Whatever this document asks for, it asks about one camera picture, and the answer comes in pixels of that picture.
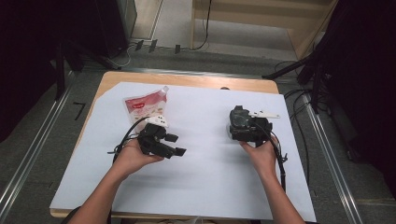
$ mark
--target plastic bag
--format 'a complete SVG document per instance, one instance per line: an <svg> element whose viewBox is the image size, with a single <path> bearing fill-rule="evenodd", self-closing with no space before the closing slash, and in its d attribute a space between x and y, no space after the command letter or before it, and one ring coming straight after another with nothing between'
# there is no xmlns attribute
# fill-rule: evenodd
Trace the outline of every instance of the plastic bag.
<svg viewBox="0 0 396 224"><path fill-rule="evenodd" d="M169 88L164 86L159 91L149 93L144 96L124 98L123 102L128 112L129 121L134 125L139 119L143 117L153 117L162 115L166 105L166 93ZM136 133L142 131L146 126L146 122L140 122L134 131Z"/></svg>

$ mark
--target finger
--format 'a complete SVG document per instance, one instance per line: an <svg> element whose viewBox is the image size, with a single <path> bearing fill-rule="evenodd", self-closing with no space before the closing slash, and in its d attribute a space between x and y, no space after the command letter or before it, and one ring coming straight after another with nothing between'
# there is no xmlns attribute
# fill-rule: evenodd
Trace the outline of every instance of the finger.
<svg viewBox="0 0 396 224"><path fill-rule="evenodd" d="M137 139L132 139L125 146L128 146L128 147L139 147L139 142L137 141Z"/></svg>
<svg viewBox="0 0 396 224"><path fill-rule="evenodd" d="M275 137L275 136L271 136L271 139L273 140L273 142L275 143L275 144L277 144L277 138Z"/></svg>
<svg viewBox="0 0 396 224"><path fill-rule="evenodd" d="M247 142L239 142L239 145L247 152L249 153L251 150L254 150L254 147L249 145Z"/></svg>
<svg viewBox="0 0 396 224"><path fill-rule="evenodd" d="M157 156L157 155L149 155L146 157L146 160L148 163L154 163L157 161L163 161L163 157Z"/></svg>

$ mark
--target white sheet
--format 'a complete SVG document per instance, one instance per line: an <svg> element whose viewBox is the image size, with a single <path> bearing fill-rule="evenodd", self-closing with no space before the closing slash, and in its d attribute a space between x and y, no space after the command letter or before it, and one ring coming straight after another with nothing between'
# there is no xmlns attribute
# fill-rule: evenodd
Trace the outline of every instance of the white sheet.
<svg viewBox="0 0 396 224"><path fill-rule="evenodd" d="M100 97L50 208L73 209L92 193L108 168L114 149L130 128L122 98L144 95L163 85L124 82ZM200 217L272 219L260 179L248 155L226 131L230 111L279 114L270 119L289 160L287 194L306 221L316 221L283 95L169 86L164 115L173 147L183 157L151 164L130 175L113 203L115 212Z"/></svg>

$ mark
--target wrist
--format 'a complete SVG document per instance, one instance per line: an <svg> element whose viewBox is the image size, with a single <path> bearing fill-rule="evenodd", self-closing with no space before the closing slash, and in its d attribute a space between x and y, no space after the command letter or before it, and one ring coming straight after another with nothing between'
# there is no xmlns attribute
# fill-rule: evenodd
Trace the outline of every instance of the wrist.
<svg viewBox="0 0 396 224"><path fill-rule="evenodd" d="M108 175L114 182L122 182L128 177L128 174L126 174L124 170L115 165L111 166L106 175Z"/></svg>
<svg viewBox="0 0 396 224"><path fill-rule="evenodd" d="M259 174L260 179L262 181L265 181L265 182L276 181L276 182L278 182L275 170L257 169L257 173Z"/></svg>

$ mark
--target cable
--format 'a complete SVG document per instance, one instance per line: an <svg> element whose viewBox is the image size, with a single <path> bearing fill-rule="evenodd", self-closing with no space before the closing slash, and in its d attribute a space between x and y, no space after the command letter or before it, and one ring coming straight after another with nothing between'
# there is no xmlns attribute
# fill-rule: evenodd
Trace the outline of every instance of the cable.
<svg viewBox="0 0 396 224"><path fill-rule="evenodd" d="M113 63L114 65L116 65L116 66L118 66L118 67L126 66L126 65L128 65L128 64L131 62L131 55L129 54L129 49L130 49L131 47L133 47L133 46L128 47L128 49L126 50L126 53L128 54L128 63L125 63L125 64L117 64L117 63L114 63L113 61L111 61L109 58L107 58L107 59L108 59L111 63Z"/></svg>
<svg viewBox="0 0 396 224"><path fill-rule="evenodd" d="M205 35L204 43L202 43L202 45L200 47L191 49L191 50L201 49L204 46L204 44L206 43L207 37L209 36L208 28L209 28L209 18L210 18L210 8L211 7L212 7L212 0L209 1L209 9L207 10L206 29L205 29L206 35Z"/></svg>
<svg viewBox="0 0 396 224"><path fill-rule="evenodd" d="M129 138L131 131L143 120L147 119L148 117L143 117L141 119L139 119L137 122L134 123L134 125L132 125L132 127L128 130L128 132L124 135L124 137L122 138L121 142L114 148L114 152L107 152L108 154L110 153L114 153L114 159L113 159L113 163L114 161L117 159L117 157L119 156L120 152L123 149L123 145L125 143L125 141Z"/></svg>
<svg viewBox="0 0 396 224"><path fill-rule="evenodd" d="M282 185L282 189L286 191L286 172L285 172L285 168L283 167L283 163L288 159L288 157L287 157L287 155L285 157L282 157L280 142L275 134L274 134L274 136L276 138L276 141L279 143L279 147L276 146L276 144L272 140L271 136L269 136L269 134L265 131L265 129L261 125L259 125L256 122L253 122L253 124L255 124L257 127L259 127L262 130L262 132L265 134L265 136L268 138L268 141L270 141L271 145L274 148L274 152L275 152L276 159L277 159L277 165L278 165L279 171L280 171L280 183Z"/></svg>
<svg viewBox="0 0 396 224"><path fill-rule="evenodd" d="M308 105L309 105L309 103L305 103L305 104L301 105L300 107L298 107L297 110L293 111L294 113L289 117L289 119L291 121L291 125L294 124L295 117L298 114L300 114Z"/></svg>
<svg viewBox="0 0 396 224"><path fill-rule="evenodd" d="M292 96L294 93L299 92L299 91L304 91L304 92L311 92L312 90L293 90L293 91L288 91L284 94L285 100L288 99L290 96Z"/></svg>
<svg viewBox="0 0 396 224"><path fill-rule="evenodd" d="M305 139L305 135L304 135L304 132L303 132L303 128L301 127L301 124L300 124L300 121L297 119L297 114L296 114L296 103L297 103L297 101L298 101L298 99L300 98L300 97L302 97L303 95L305 94L305 92L303 92L303 93L301 93L295 100L294 100L294 103L293 103L293 112L294 112L294 114L295 114L295 116L294 116L294 118L295 118L295 120L296 120L296 123L297 123L297 126L298 126L298 128L299 128L299 130L300 130L300 134L301 134L301 137L303 138L303 143L304 143L304 148L305 148L305 159L306 159L306 184L309 186L309 176L310 176L310 169L309 169L309 153L308 153L308 145L307 145L307 143L306 143L306 139Z"/></svg>
<svg viewBox="0 0 396 224"><path fill-rule="evenodd" d="M202 12L202 15L203 15L203 17L204 17L204 5L202 4L202 0L201 0L201 12ZM205 20L204 20L204 19L202 19L202 27L203 27L204 30L205 30L206 38L207 38L208 32L207 32L207 26L205 27ZM210 44L207 43L207 47L206 47L206 49L204 49L204 51L206 51L209 47L210 47Z"/></svg>

